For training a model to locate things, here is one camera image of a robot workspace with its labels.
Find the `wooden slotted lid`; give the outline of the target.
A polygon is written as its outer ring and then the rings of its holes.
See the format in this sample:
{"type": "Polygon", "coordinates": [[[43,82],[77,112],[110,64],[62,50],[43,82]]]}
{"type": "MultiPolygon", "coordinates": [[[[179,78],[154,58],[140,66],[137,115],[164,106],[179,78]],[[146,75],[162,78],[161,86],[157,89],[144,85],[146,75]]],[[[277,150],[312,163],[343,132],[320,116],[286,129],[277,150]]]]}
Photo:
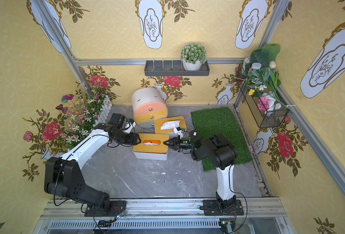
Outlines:
{"type": "Polygon", "coordinates": [[[134,152],[166,154],[168,146],[164,142],[169,140],[168,134],[139,134],[141,143],[133,147],[134,152]],[[160,141],[159,145],[144,145],[144,142],[160,141]]]}
{"type": "Polygon", "coordinates": [[[180,128],[187,130],[187,126],[184,120],[184,117],[179,116],[179,117],[172,117],[172,118],[164,118],[164,119],[159,119],[154,121],[154,130],[156,134],[169,134],[170,136],[176,136],[176,134],[173,132],[173,129],[169,130],[160,130],[160,127],[163,123],[167,121],[178,121],[180,120],[180,128]]]}

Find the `white plastic box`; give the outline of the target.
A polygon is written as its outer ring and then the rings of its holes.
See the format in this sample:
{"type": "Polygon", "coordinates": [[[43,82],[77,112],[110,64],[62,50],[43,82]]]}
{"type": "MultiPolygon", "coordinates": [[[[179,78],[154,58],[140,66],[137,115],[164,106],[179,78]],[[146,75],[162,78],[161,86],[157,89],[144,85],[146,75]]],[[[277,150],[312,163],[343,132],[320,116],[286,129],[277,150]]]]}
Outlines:
{"type": "Polygon", "coordinates": [[[166,161],[168,159],[168,152],[166,154],[157,154],[157,153],[140,153],[140,152],[134,152],[134,155],[137,159],[142,160],[163,160],[166,161]]]}
{"type": "Polygon", "coordinates": [[[181,130],[187,130],[187,126],[184,120],[184,117],[179,116],[179,117],[172,117],[172,118],[165,118],[165,119],[159,119],[154,122],[154,130],[156,134],[168,134],[171,137],[176,137],[178,136],[177,131],[174,131],[174,127],[180,127],[181,130]],[[161,129],[161,127],[165,123],[171,123],[173,127],[164,127],[161,129]]]}

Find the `orange tissue pack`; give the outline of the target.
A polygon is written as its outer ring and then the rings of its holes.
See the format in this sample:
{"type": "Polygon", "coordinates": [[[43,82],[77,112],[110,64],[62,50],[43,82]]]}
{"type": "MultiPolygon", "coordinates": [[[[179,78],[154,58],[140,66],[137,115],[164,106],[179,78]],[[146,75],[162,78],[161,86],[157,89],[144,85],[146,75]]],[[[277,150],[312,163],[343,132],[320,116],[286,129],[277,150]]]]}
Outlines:
{"type": "Polygon", "coordinates": [[[159,141],[159,140],[144,140],[143,144],[144,145],[151,145],[151,146],[158,146],[161,144],[161,141],[159,141]]]}
{"type": "Polygon", "coordinates": [[[178,120],[178,121],[167,121],[161,125],[160,130],[175,129],[178,127],[180,127],[180,120],[178,120]]]}

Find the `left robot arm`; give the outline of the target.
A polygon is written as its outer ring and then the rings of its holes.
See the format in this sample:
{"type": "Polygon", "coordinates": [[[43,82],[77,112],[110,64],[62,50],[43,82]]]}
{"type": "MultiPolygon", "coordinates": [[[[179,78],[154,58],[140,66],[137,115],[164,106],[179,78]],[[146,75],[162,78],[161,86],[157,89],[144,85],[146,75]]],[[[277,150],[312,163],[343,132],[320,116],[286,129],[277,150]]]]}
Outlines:
{"type": "Polygon", "coordinates": [[[81,172],[90,157],[106,143],[131,147],[141,143],[136,123],[122,114],[113,113],[108,123],[97,124],[73,149],[45,164],[44,191],[54,197],[87,205],[85,216],[105,217],[124,214],[126,201],[110,200],[108,193],[86,184],[81,172]]]}

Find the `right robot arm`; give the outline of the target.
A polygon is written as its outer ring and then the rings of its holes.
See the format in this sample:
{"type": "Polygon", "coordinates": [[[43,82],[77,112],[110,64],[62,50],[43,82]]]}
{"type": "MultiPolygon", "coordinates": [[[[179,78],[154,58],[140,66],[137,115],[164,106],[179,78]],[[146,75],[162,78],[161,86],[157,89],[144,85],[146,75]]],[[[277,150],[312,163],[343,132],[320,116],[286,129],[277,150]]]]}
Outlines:
{"type": "Polygon", "coordinates": [[[188,151],[194,161],[209,159],[215,166],[218,180],[216,199],[203,201],[200,210],[204,215],[244,214],[241,201],[233,191],[233,170],[237,152],[222,134],[201,138],[199,132],[191,131],[188,138],[177,136],[166,140],[164,145],[177,152],[188,151]]]}

